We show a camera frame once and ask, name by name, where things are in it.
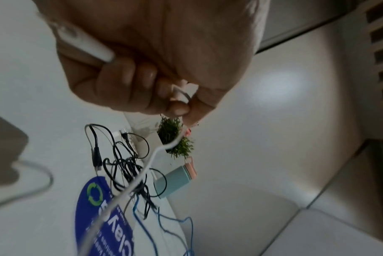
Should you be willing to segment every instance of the circular logo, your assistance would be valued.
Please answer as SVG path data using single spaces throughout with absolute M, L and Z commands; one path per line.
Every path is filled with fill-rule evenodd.
M 92 189 L 97 189 L 100 193 L 100 196 L 99 196 L 99 200 L 96 201 L 94 200 L 94 198 L 90 195 L 90 192 Z M 87 197 L 88 197 L 88 200 L 89 202 L 94 205 L 94 206 L 100 206 L 102 203 L 103 203 L 103 192 L 102 192 L 102 189 L 100 188 L 99 185 L 97 185 L 96 183 L 90 183 L 89 186 L 87 187 Z

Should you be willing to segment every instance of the white cable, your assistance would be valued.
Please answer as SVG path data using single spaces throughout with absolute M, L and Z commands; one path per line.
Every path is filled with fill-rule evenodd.
M 182 140 L 184 135 L 186 134 L 187 127 L 183 126 L 182 132 L 177 136 L 177 138 L 170 142 L 169 144 L 162 145 L 157 147 L 153 152 L 151 157 L 148 160 L 148 163 L 146 166 L 142 169 L 142 171 L 135 177 L 135 179 L 128 185 L 126 189 L 124 189 L 119 195 L 113 198 L 113 200 L 107 205 L 106 209 L 102 211 L 101 215 L 97 218 L 96 222 L 91 226 L 89 229 L 89 232 L 84 237 L 80 248 L 78 252 L 78 256 L 88 256 L 91 250 L 91 247 L 94 243 L 94 238 L 96 237 L 97 233 L 99 232 L 100 228 L 102 227 L 104 220 L 106 219 L 106 216 L 108 216 L 115 207 L 119 204 L 121 200 L 123 200 L 127 195 L 129 195 L 136 186 L 145 178 L 146 173 L 149 171 L 153 160 L 156 157 L 156 154 L 159 151 L 162 150 L 168 150 L 171 148 L 174 148 L 179 144 L 179 142 Z

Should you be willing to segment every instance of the hand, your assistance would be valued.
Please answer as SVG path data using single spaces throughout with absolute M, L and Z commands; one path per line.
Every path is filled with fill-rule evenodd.
M 115 110 L 183 116 L 192 125 L 216 108 L 247 69 L 269 0 L 35 0 L 41 13 L 70 22 L 113 49 L 101 63 L 57 42 L 72 91 Z M 172 84 L 198 84 L 187 104 Z

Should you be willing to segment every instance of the black cable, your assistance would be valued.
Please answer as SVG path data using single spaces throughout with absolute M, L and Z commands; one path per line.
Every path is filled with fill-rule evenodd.
M 114 155 L 114 161 L 113 162 L 111 162 L 109 158 L 105 158 L 101 161 L 102 158 L 101 158 L 101 155 L 99 152 L 99 147 L 98 147 L 99 142 L 98 142 L 97 134 L 94 130 L 94 127 L 97 129 L 99 129 L 99 127 L 103 128 L 109 133 L 109 135 L 111 137 L 111 141 L 112 141 L 112 142 L 110 141 L 110 143 L 112 145 L 112 152 Z M 93 163 L 95 163 L 95 160 L 94 160 L 95 158 L 100 158 L 100 164 L 99 165 L 100 165 L 100 167 L 102 167 L 104 169 L 104 171 L 106 172 L 107 176 L 110 179 L 110 193 L 114 197 L 114 194 L 112 193 L 112 190 L 111 190 L 112 186 L 119 192 L 121 192 L 123 189 L 126 188 L 126 185 L 124 183 L 120 183 L 117 181 L 117 179 L 116 179 L 117 173 L 119 172 L 121 174 L 123 181 L 126 180 L 128 183 L 131 183 L 135 179 L 135 177 L 137 175 L 139 175 L 139 173 L 142 171 L 142 166 L 136 164 L 136 160 L 144 159 L 149 155 L 149 152 L 150 152 L 149 143 L 144 137 L 142 137 L 138 134 L 130 133 L 130 132 L 129 133 L 122 133 L 121 134 L 121 141 L 116 142 L 114 140 L 114 136 L 113 136 L 112 132 L 107 127 L 100 125 L 100 124 L 88 124 L 88 125 L 86 125 L 85 126 L 85 132 L 86 132 L 87 128 L 89 128 L 92 131 L 93 136 L 94 136 L 94 141 L 95 141 L 95 147 L 94 147 L 94 151 L 93 151 L 92 144 L 90 142 L 90 139 L 88 138 L 90 146 L 92 147 Z M 148 146 L 148 152 L 145 156 L 140 157 L 137 154 L 137 152 L 134 150 L 134 148 L 131 145 L 131 142 L 130 142 L 129 137 L 128 137 L 129 135 L 137 136 L 146 142 L 146 144 Z M 118 145 L 124 147 L 125 150 L 129 153 L 130 157 L 123 159 L 123 156 L 120 152 Z M 155 204 L 152 202 L 151 198 L 161 196 L 167 188 L 167 179 L 166 179 L 165 175 L 157 169 L 151 168 L 151 170 L 160 173 L 163 176 L 163 178 L 165 179 L 166 184 L 165 184 L 164 190 L 161 193 L 154 195 L 154 196 L 151 196 L 149 188 L 146 185 L 146 180 L 147 180 L 147 175 L 146 175 L 145 180 L 141 181 L 137 185 L 137 187 L 133 190 L 133 195 L 131 198 L 138 195 L 138 196 L 143 197 L 145 200 L 144 219 L 146 219 L 148 217 L 148 214 L 149 214 L 149 211 L 151 208 L 153 208 L 154 210 L 157 209 Z

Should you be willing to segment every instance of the blue sticker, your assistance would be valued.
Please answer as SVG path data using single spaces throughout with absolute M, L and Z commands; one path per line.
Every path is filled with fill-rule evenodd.
M 110 188 L 105 177 L 94 177 L 83 187 L 75 214 L 76 243 L 87 234 L 93 221 L 111 201 Z M 132 229 L 117 206 L 108 217 L 94 239 L 89 256 L 132 256 L 134 253 Z

